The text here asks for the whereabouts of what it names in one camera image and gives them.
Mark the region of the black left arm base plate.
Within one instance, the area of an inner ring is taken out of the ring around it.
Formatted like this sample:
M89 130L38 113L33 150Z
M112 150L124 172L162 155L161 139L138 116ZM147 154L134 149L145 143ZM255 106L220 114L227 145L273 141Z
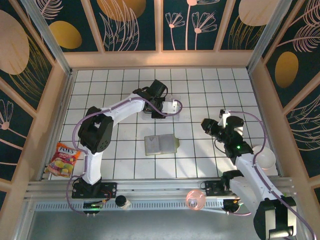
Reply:
M97 182L90 185L86 182L76 182L73 185L72 199L114 199L117 194L115 182Z

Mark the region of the wall panel with yellow oval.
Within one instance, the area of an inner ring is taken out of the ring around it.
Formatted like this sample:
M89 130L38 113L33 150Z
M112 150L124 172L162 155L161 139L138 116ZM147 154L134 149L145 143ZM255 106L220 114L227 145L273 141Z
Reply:
M81 0L34 0L63 52L98 50Z

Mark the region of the pink tape roll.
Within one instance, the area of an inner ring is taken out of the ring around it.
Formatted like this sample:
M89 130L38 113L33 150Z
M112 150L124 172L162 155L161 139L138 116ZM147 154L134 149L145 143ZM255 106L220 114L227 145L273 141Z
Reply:
M194 189L186 195L185 201L188 208L198 211L205 207L206 196L202 191Z

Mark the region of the small controller circuit board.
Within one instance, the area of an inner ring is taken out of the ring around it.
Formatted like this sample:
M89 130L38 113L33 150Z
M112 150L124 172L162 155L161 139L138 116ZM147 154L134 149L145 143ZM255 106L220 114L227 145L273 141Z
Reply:
M223 210L229 213L236 213L240 209L239 199L224 199L223 200Z
M83 209L101 209L108 201L108 199L103 199L100 201L84 202Z

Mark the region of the wall panel with leaf outlines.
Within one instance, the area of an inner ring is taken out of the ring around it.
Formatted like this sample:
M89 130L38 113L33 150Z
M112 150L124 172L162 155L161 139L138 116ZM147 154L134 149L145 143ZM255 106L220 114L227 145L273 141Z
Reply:
M154 0L90 0L106 52L155 51Z

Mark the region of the wall panel with curved lines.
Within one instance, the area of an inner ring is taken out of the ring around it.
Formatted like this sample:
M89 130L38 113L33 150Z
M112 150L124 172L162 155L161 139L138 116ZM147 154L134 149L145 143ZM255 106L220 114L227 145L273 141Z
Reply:
M309 178L320 175L320 94L310 94L287 115Z

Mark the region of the wall panel with pink flowers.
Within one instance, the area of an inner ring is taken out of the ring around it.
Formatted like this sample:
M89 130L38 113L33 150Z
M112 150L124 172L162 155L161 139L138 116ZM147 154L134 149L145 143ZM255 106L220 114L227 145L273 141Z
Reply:
M213 50L226 3L227 0L163 0L163 50Z

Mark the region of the perforated metal strip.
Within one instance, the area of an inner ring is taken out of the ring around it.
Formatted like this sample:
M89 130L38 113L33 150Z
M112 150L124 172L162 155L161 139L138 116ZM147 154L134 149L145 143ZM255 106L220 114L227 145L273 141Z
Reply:
M98 207L97 205L90 206L89 202L75 201L72 207L77 211L120 211L122 210L116 205L115 201L108 201L107 203ZM210 199L204 208L205 209L222 209L224 207L223 199ZM128 210L190 210L185 200L132 200ZM67 202L38 202L35 205L35 210L39 212L50 211L70 211Z

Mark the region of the white bowl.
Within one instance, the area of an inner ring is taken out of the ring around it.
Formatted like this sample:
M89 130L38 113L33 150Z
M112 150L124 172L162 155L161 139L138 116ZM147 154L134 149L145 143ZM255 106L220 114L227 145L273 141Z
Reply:
M276 165L276 156L270 148L265 146L257 155L256 162L263 170L269 170Z

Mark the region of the black lidded white jar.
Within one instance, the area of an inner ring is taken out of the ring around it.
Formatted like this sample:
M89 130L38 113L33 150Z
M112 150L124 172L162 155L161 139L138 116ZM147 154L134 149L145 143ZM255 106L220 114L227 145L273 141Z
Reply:
M116 198L115 198L115 204L123 209L123 210L126 210L127 208L130 207L131 205L131 202L124 196L124 195L118 195Z

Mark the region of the aluminium corner post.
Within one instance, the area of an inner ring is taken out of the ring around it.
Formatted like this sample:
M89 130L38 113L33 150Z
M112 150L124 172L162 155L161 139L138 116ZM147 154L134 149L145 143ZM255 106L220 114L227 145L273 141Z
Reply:
M267 23L261 36L258 39L248 65L246 66L249 76L251 76L253 71L255 70L258 62L262 57L263 52L267 48L269 42L272 40L272 37L281 24L284 16L287 14L291 3L292 0L279 0L278 4L276 5L269 22Z
M59 46L53 32L50 30L47 20L54 20L63 9L62 0L19 0L23 5L25 12L34 23L40 36L46 42L55 59L60 64L63 71L69 77L71 68Z

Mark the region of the long aluminium frame rail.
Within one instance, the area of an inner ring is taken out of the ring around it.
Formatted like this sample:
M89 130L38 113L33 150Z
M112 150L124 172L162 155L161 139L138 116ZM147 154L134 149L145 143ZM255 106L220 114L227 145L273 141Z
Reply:
M117 194L134 200L174 200L185 199L189 191L205 186L206 178L185 179L125 179L115 180ZM24 194L25 200L57 200L66 199L68 180L42 180L28 183Z

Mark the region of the wall panel with peach disc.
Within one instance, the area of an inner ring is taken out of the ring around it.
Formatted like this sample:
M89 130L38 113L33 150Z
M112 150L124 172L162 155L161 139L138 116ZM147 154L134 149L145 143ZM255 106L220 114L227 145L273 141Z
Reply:
M15 9L0 5L0 78L36 110L52 67Z

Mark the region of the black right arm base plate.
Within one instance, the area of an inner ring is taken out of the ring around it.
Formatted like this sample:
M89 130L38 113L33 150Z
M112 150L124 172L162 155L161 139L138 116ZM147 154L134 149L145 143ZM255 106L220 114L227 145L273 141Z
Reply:
M234 194L226 189L220 180L206 180L199 185L205 191L207 197L233 196Z

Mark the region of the wall panel with gold grass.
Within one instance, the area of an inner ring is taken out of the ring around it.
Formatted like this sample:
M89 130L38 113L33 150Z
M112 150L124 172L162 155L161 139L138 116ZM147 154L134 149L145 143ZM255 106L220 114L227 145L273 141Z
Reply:
M253 50L277 5L278 0L235 0L220 49Z

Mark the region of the wall panel with fern outline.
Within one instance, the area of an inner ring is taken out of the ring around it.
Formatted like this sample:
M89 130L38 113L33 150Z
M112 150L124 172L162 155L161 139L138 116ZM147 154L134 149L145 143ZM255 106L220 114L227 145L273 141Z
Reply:
M285 107L320 73L320 0L302 0L276 36L265 66Z

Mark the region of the aluminium table side rail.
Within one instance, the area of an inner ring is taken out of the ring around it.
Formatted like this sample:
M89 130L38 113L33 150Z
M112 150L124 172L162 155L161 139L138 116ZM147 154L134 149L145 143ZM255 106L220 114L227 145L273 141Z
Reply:
M50 121L47 127L48 132L46 134L41 162L35 177L36 181L41 181L43 179L45 168L56 151L56 144L59 142L60 134L62 132L64 119L67 114L67 104L71 98L76 73L77 72L73 69L70 70L70 73L64 73L61 77L61 84L56 97L54 98L52 96L50 99L50 101L54 100L54 108L48 112L48 114L50 114Z

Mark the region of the orange fruit candy bag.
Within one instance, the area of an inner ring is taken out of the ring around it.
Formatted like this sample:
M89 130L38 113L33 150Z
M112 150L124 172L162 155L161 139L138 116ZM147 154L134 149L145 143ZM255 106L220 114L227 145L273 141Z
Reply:
M70 178L81 153L81 151L58 142L53 157L44 172L56 177Z

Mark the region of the grey credit card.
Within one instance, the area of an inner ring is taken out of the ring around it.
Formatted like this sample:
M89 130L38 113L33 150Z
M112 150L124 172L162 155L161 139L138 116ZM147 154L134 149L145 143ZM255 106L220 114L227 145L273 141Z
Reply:
M160 142L157 135L145 137L145 154L156 155L160 152Z

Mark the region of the wall panel with flower outline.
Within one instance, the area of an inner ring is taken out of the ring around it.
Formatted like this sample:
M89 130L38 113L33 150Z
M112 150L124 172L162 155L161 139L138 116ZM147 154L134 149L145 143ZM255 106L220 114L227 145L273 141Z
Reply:
M12 181L33 117L0 90L0 179Z

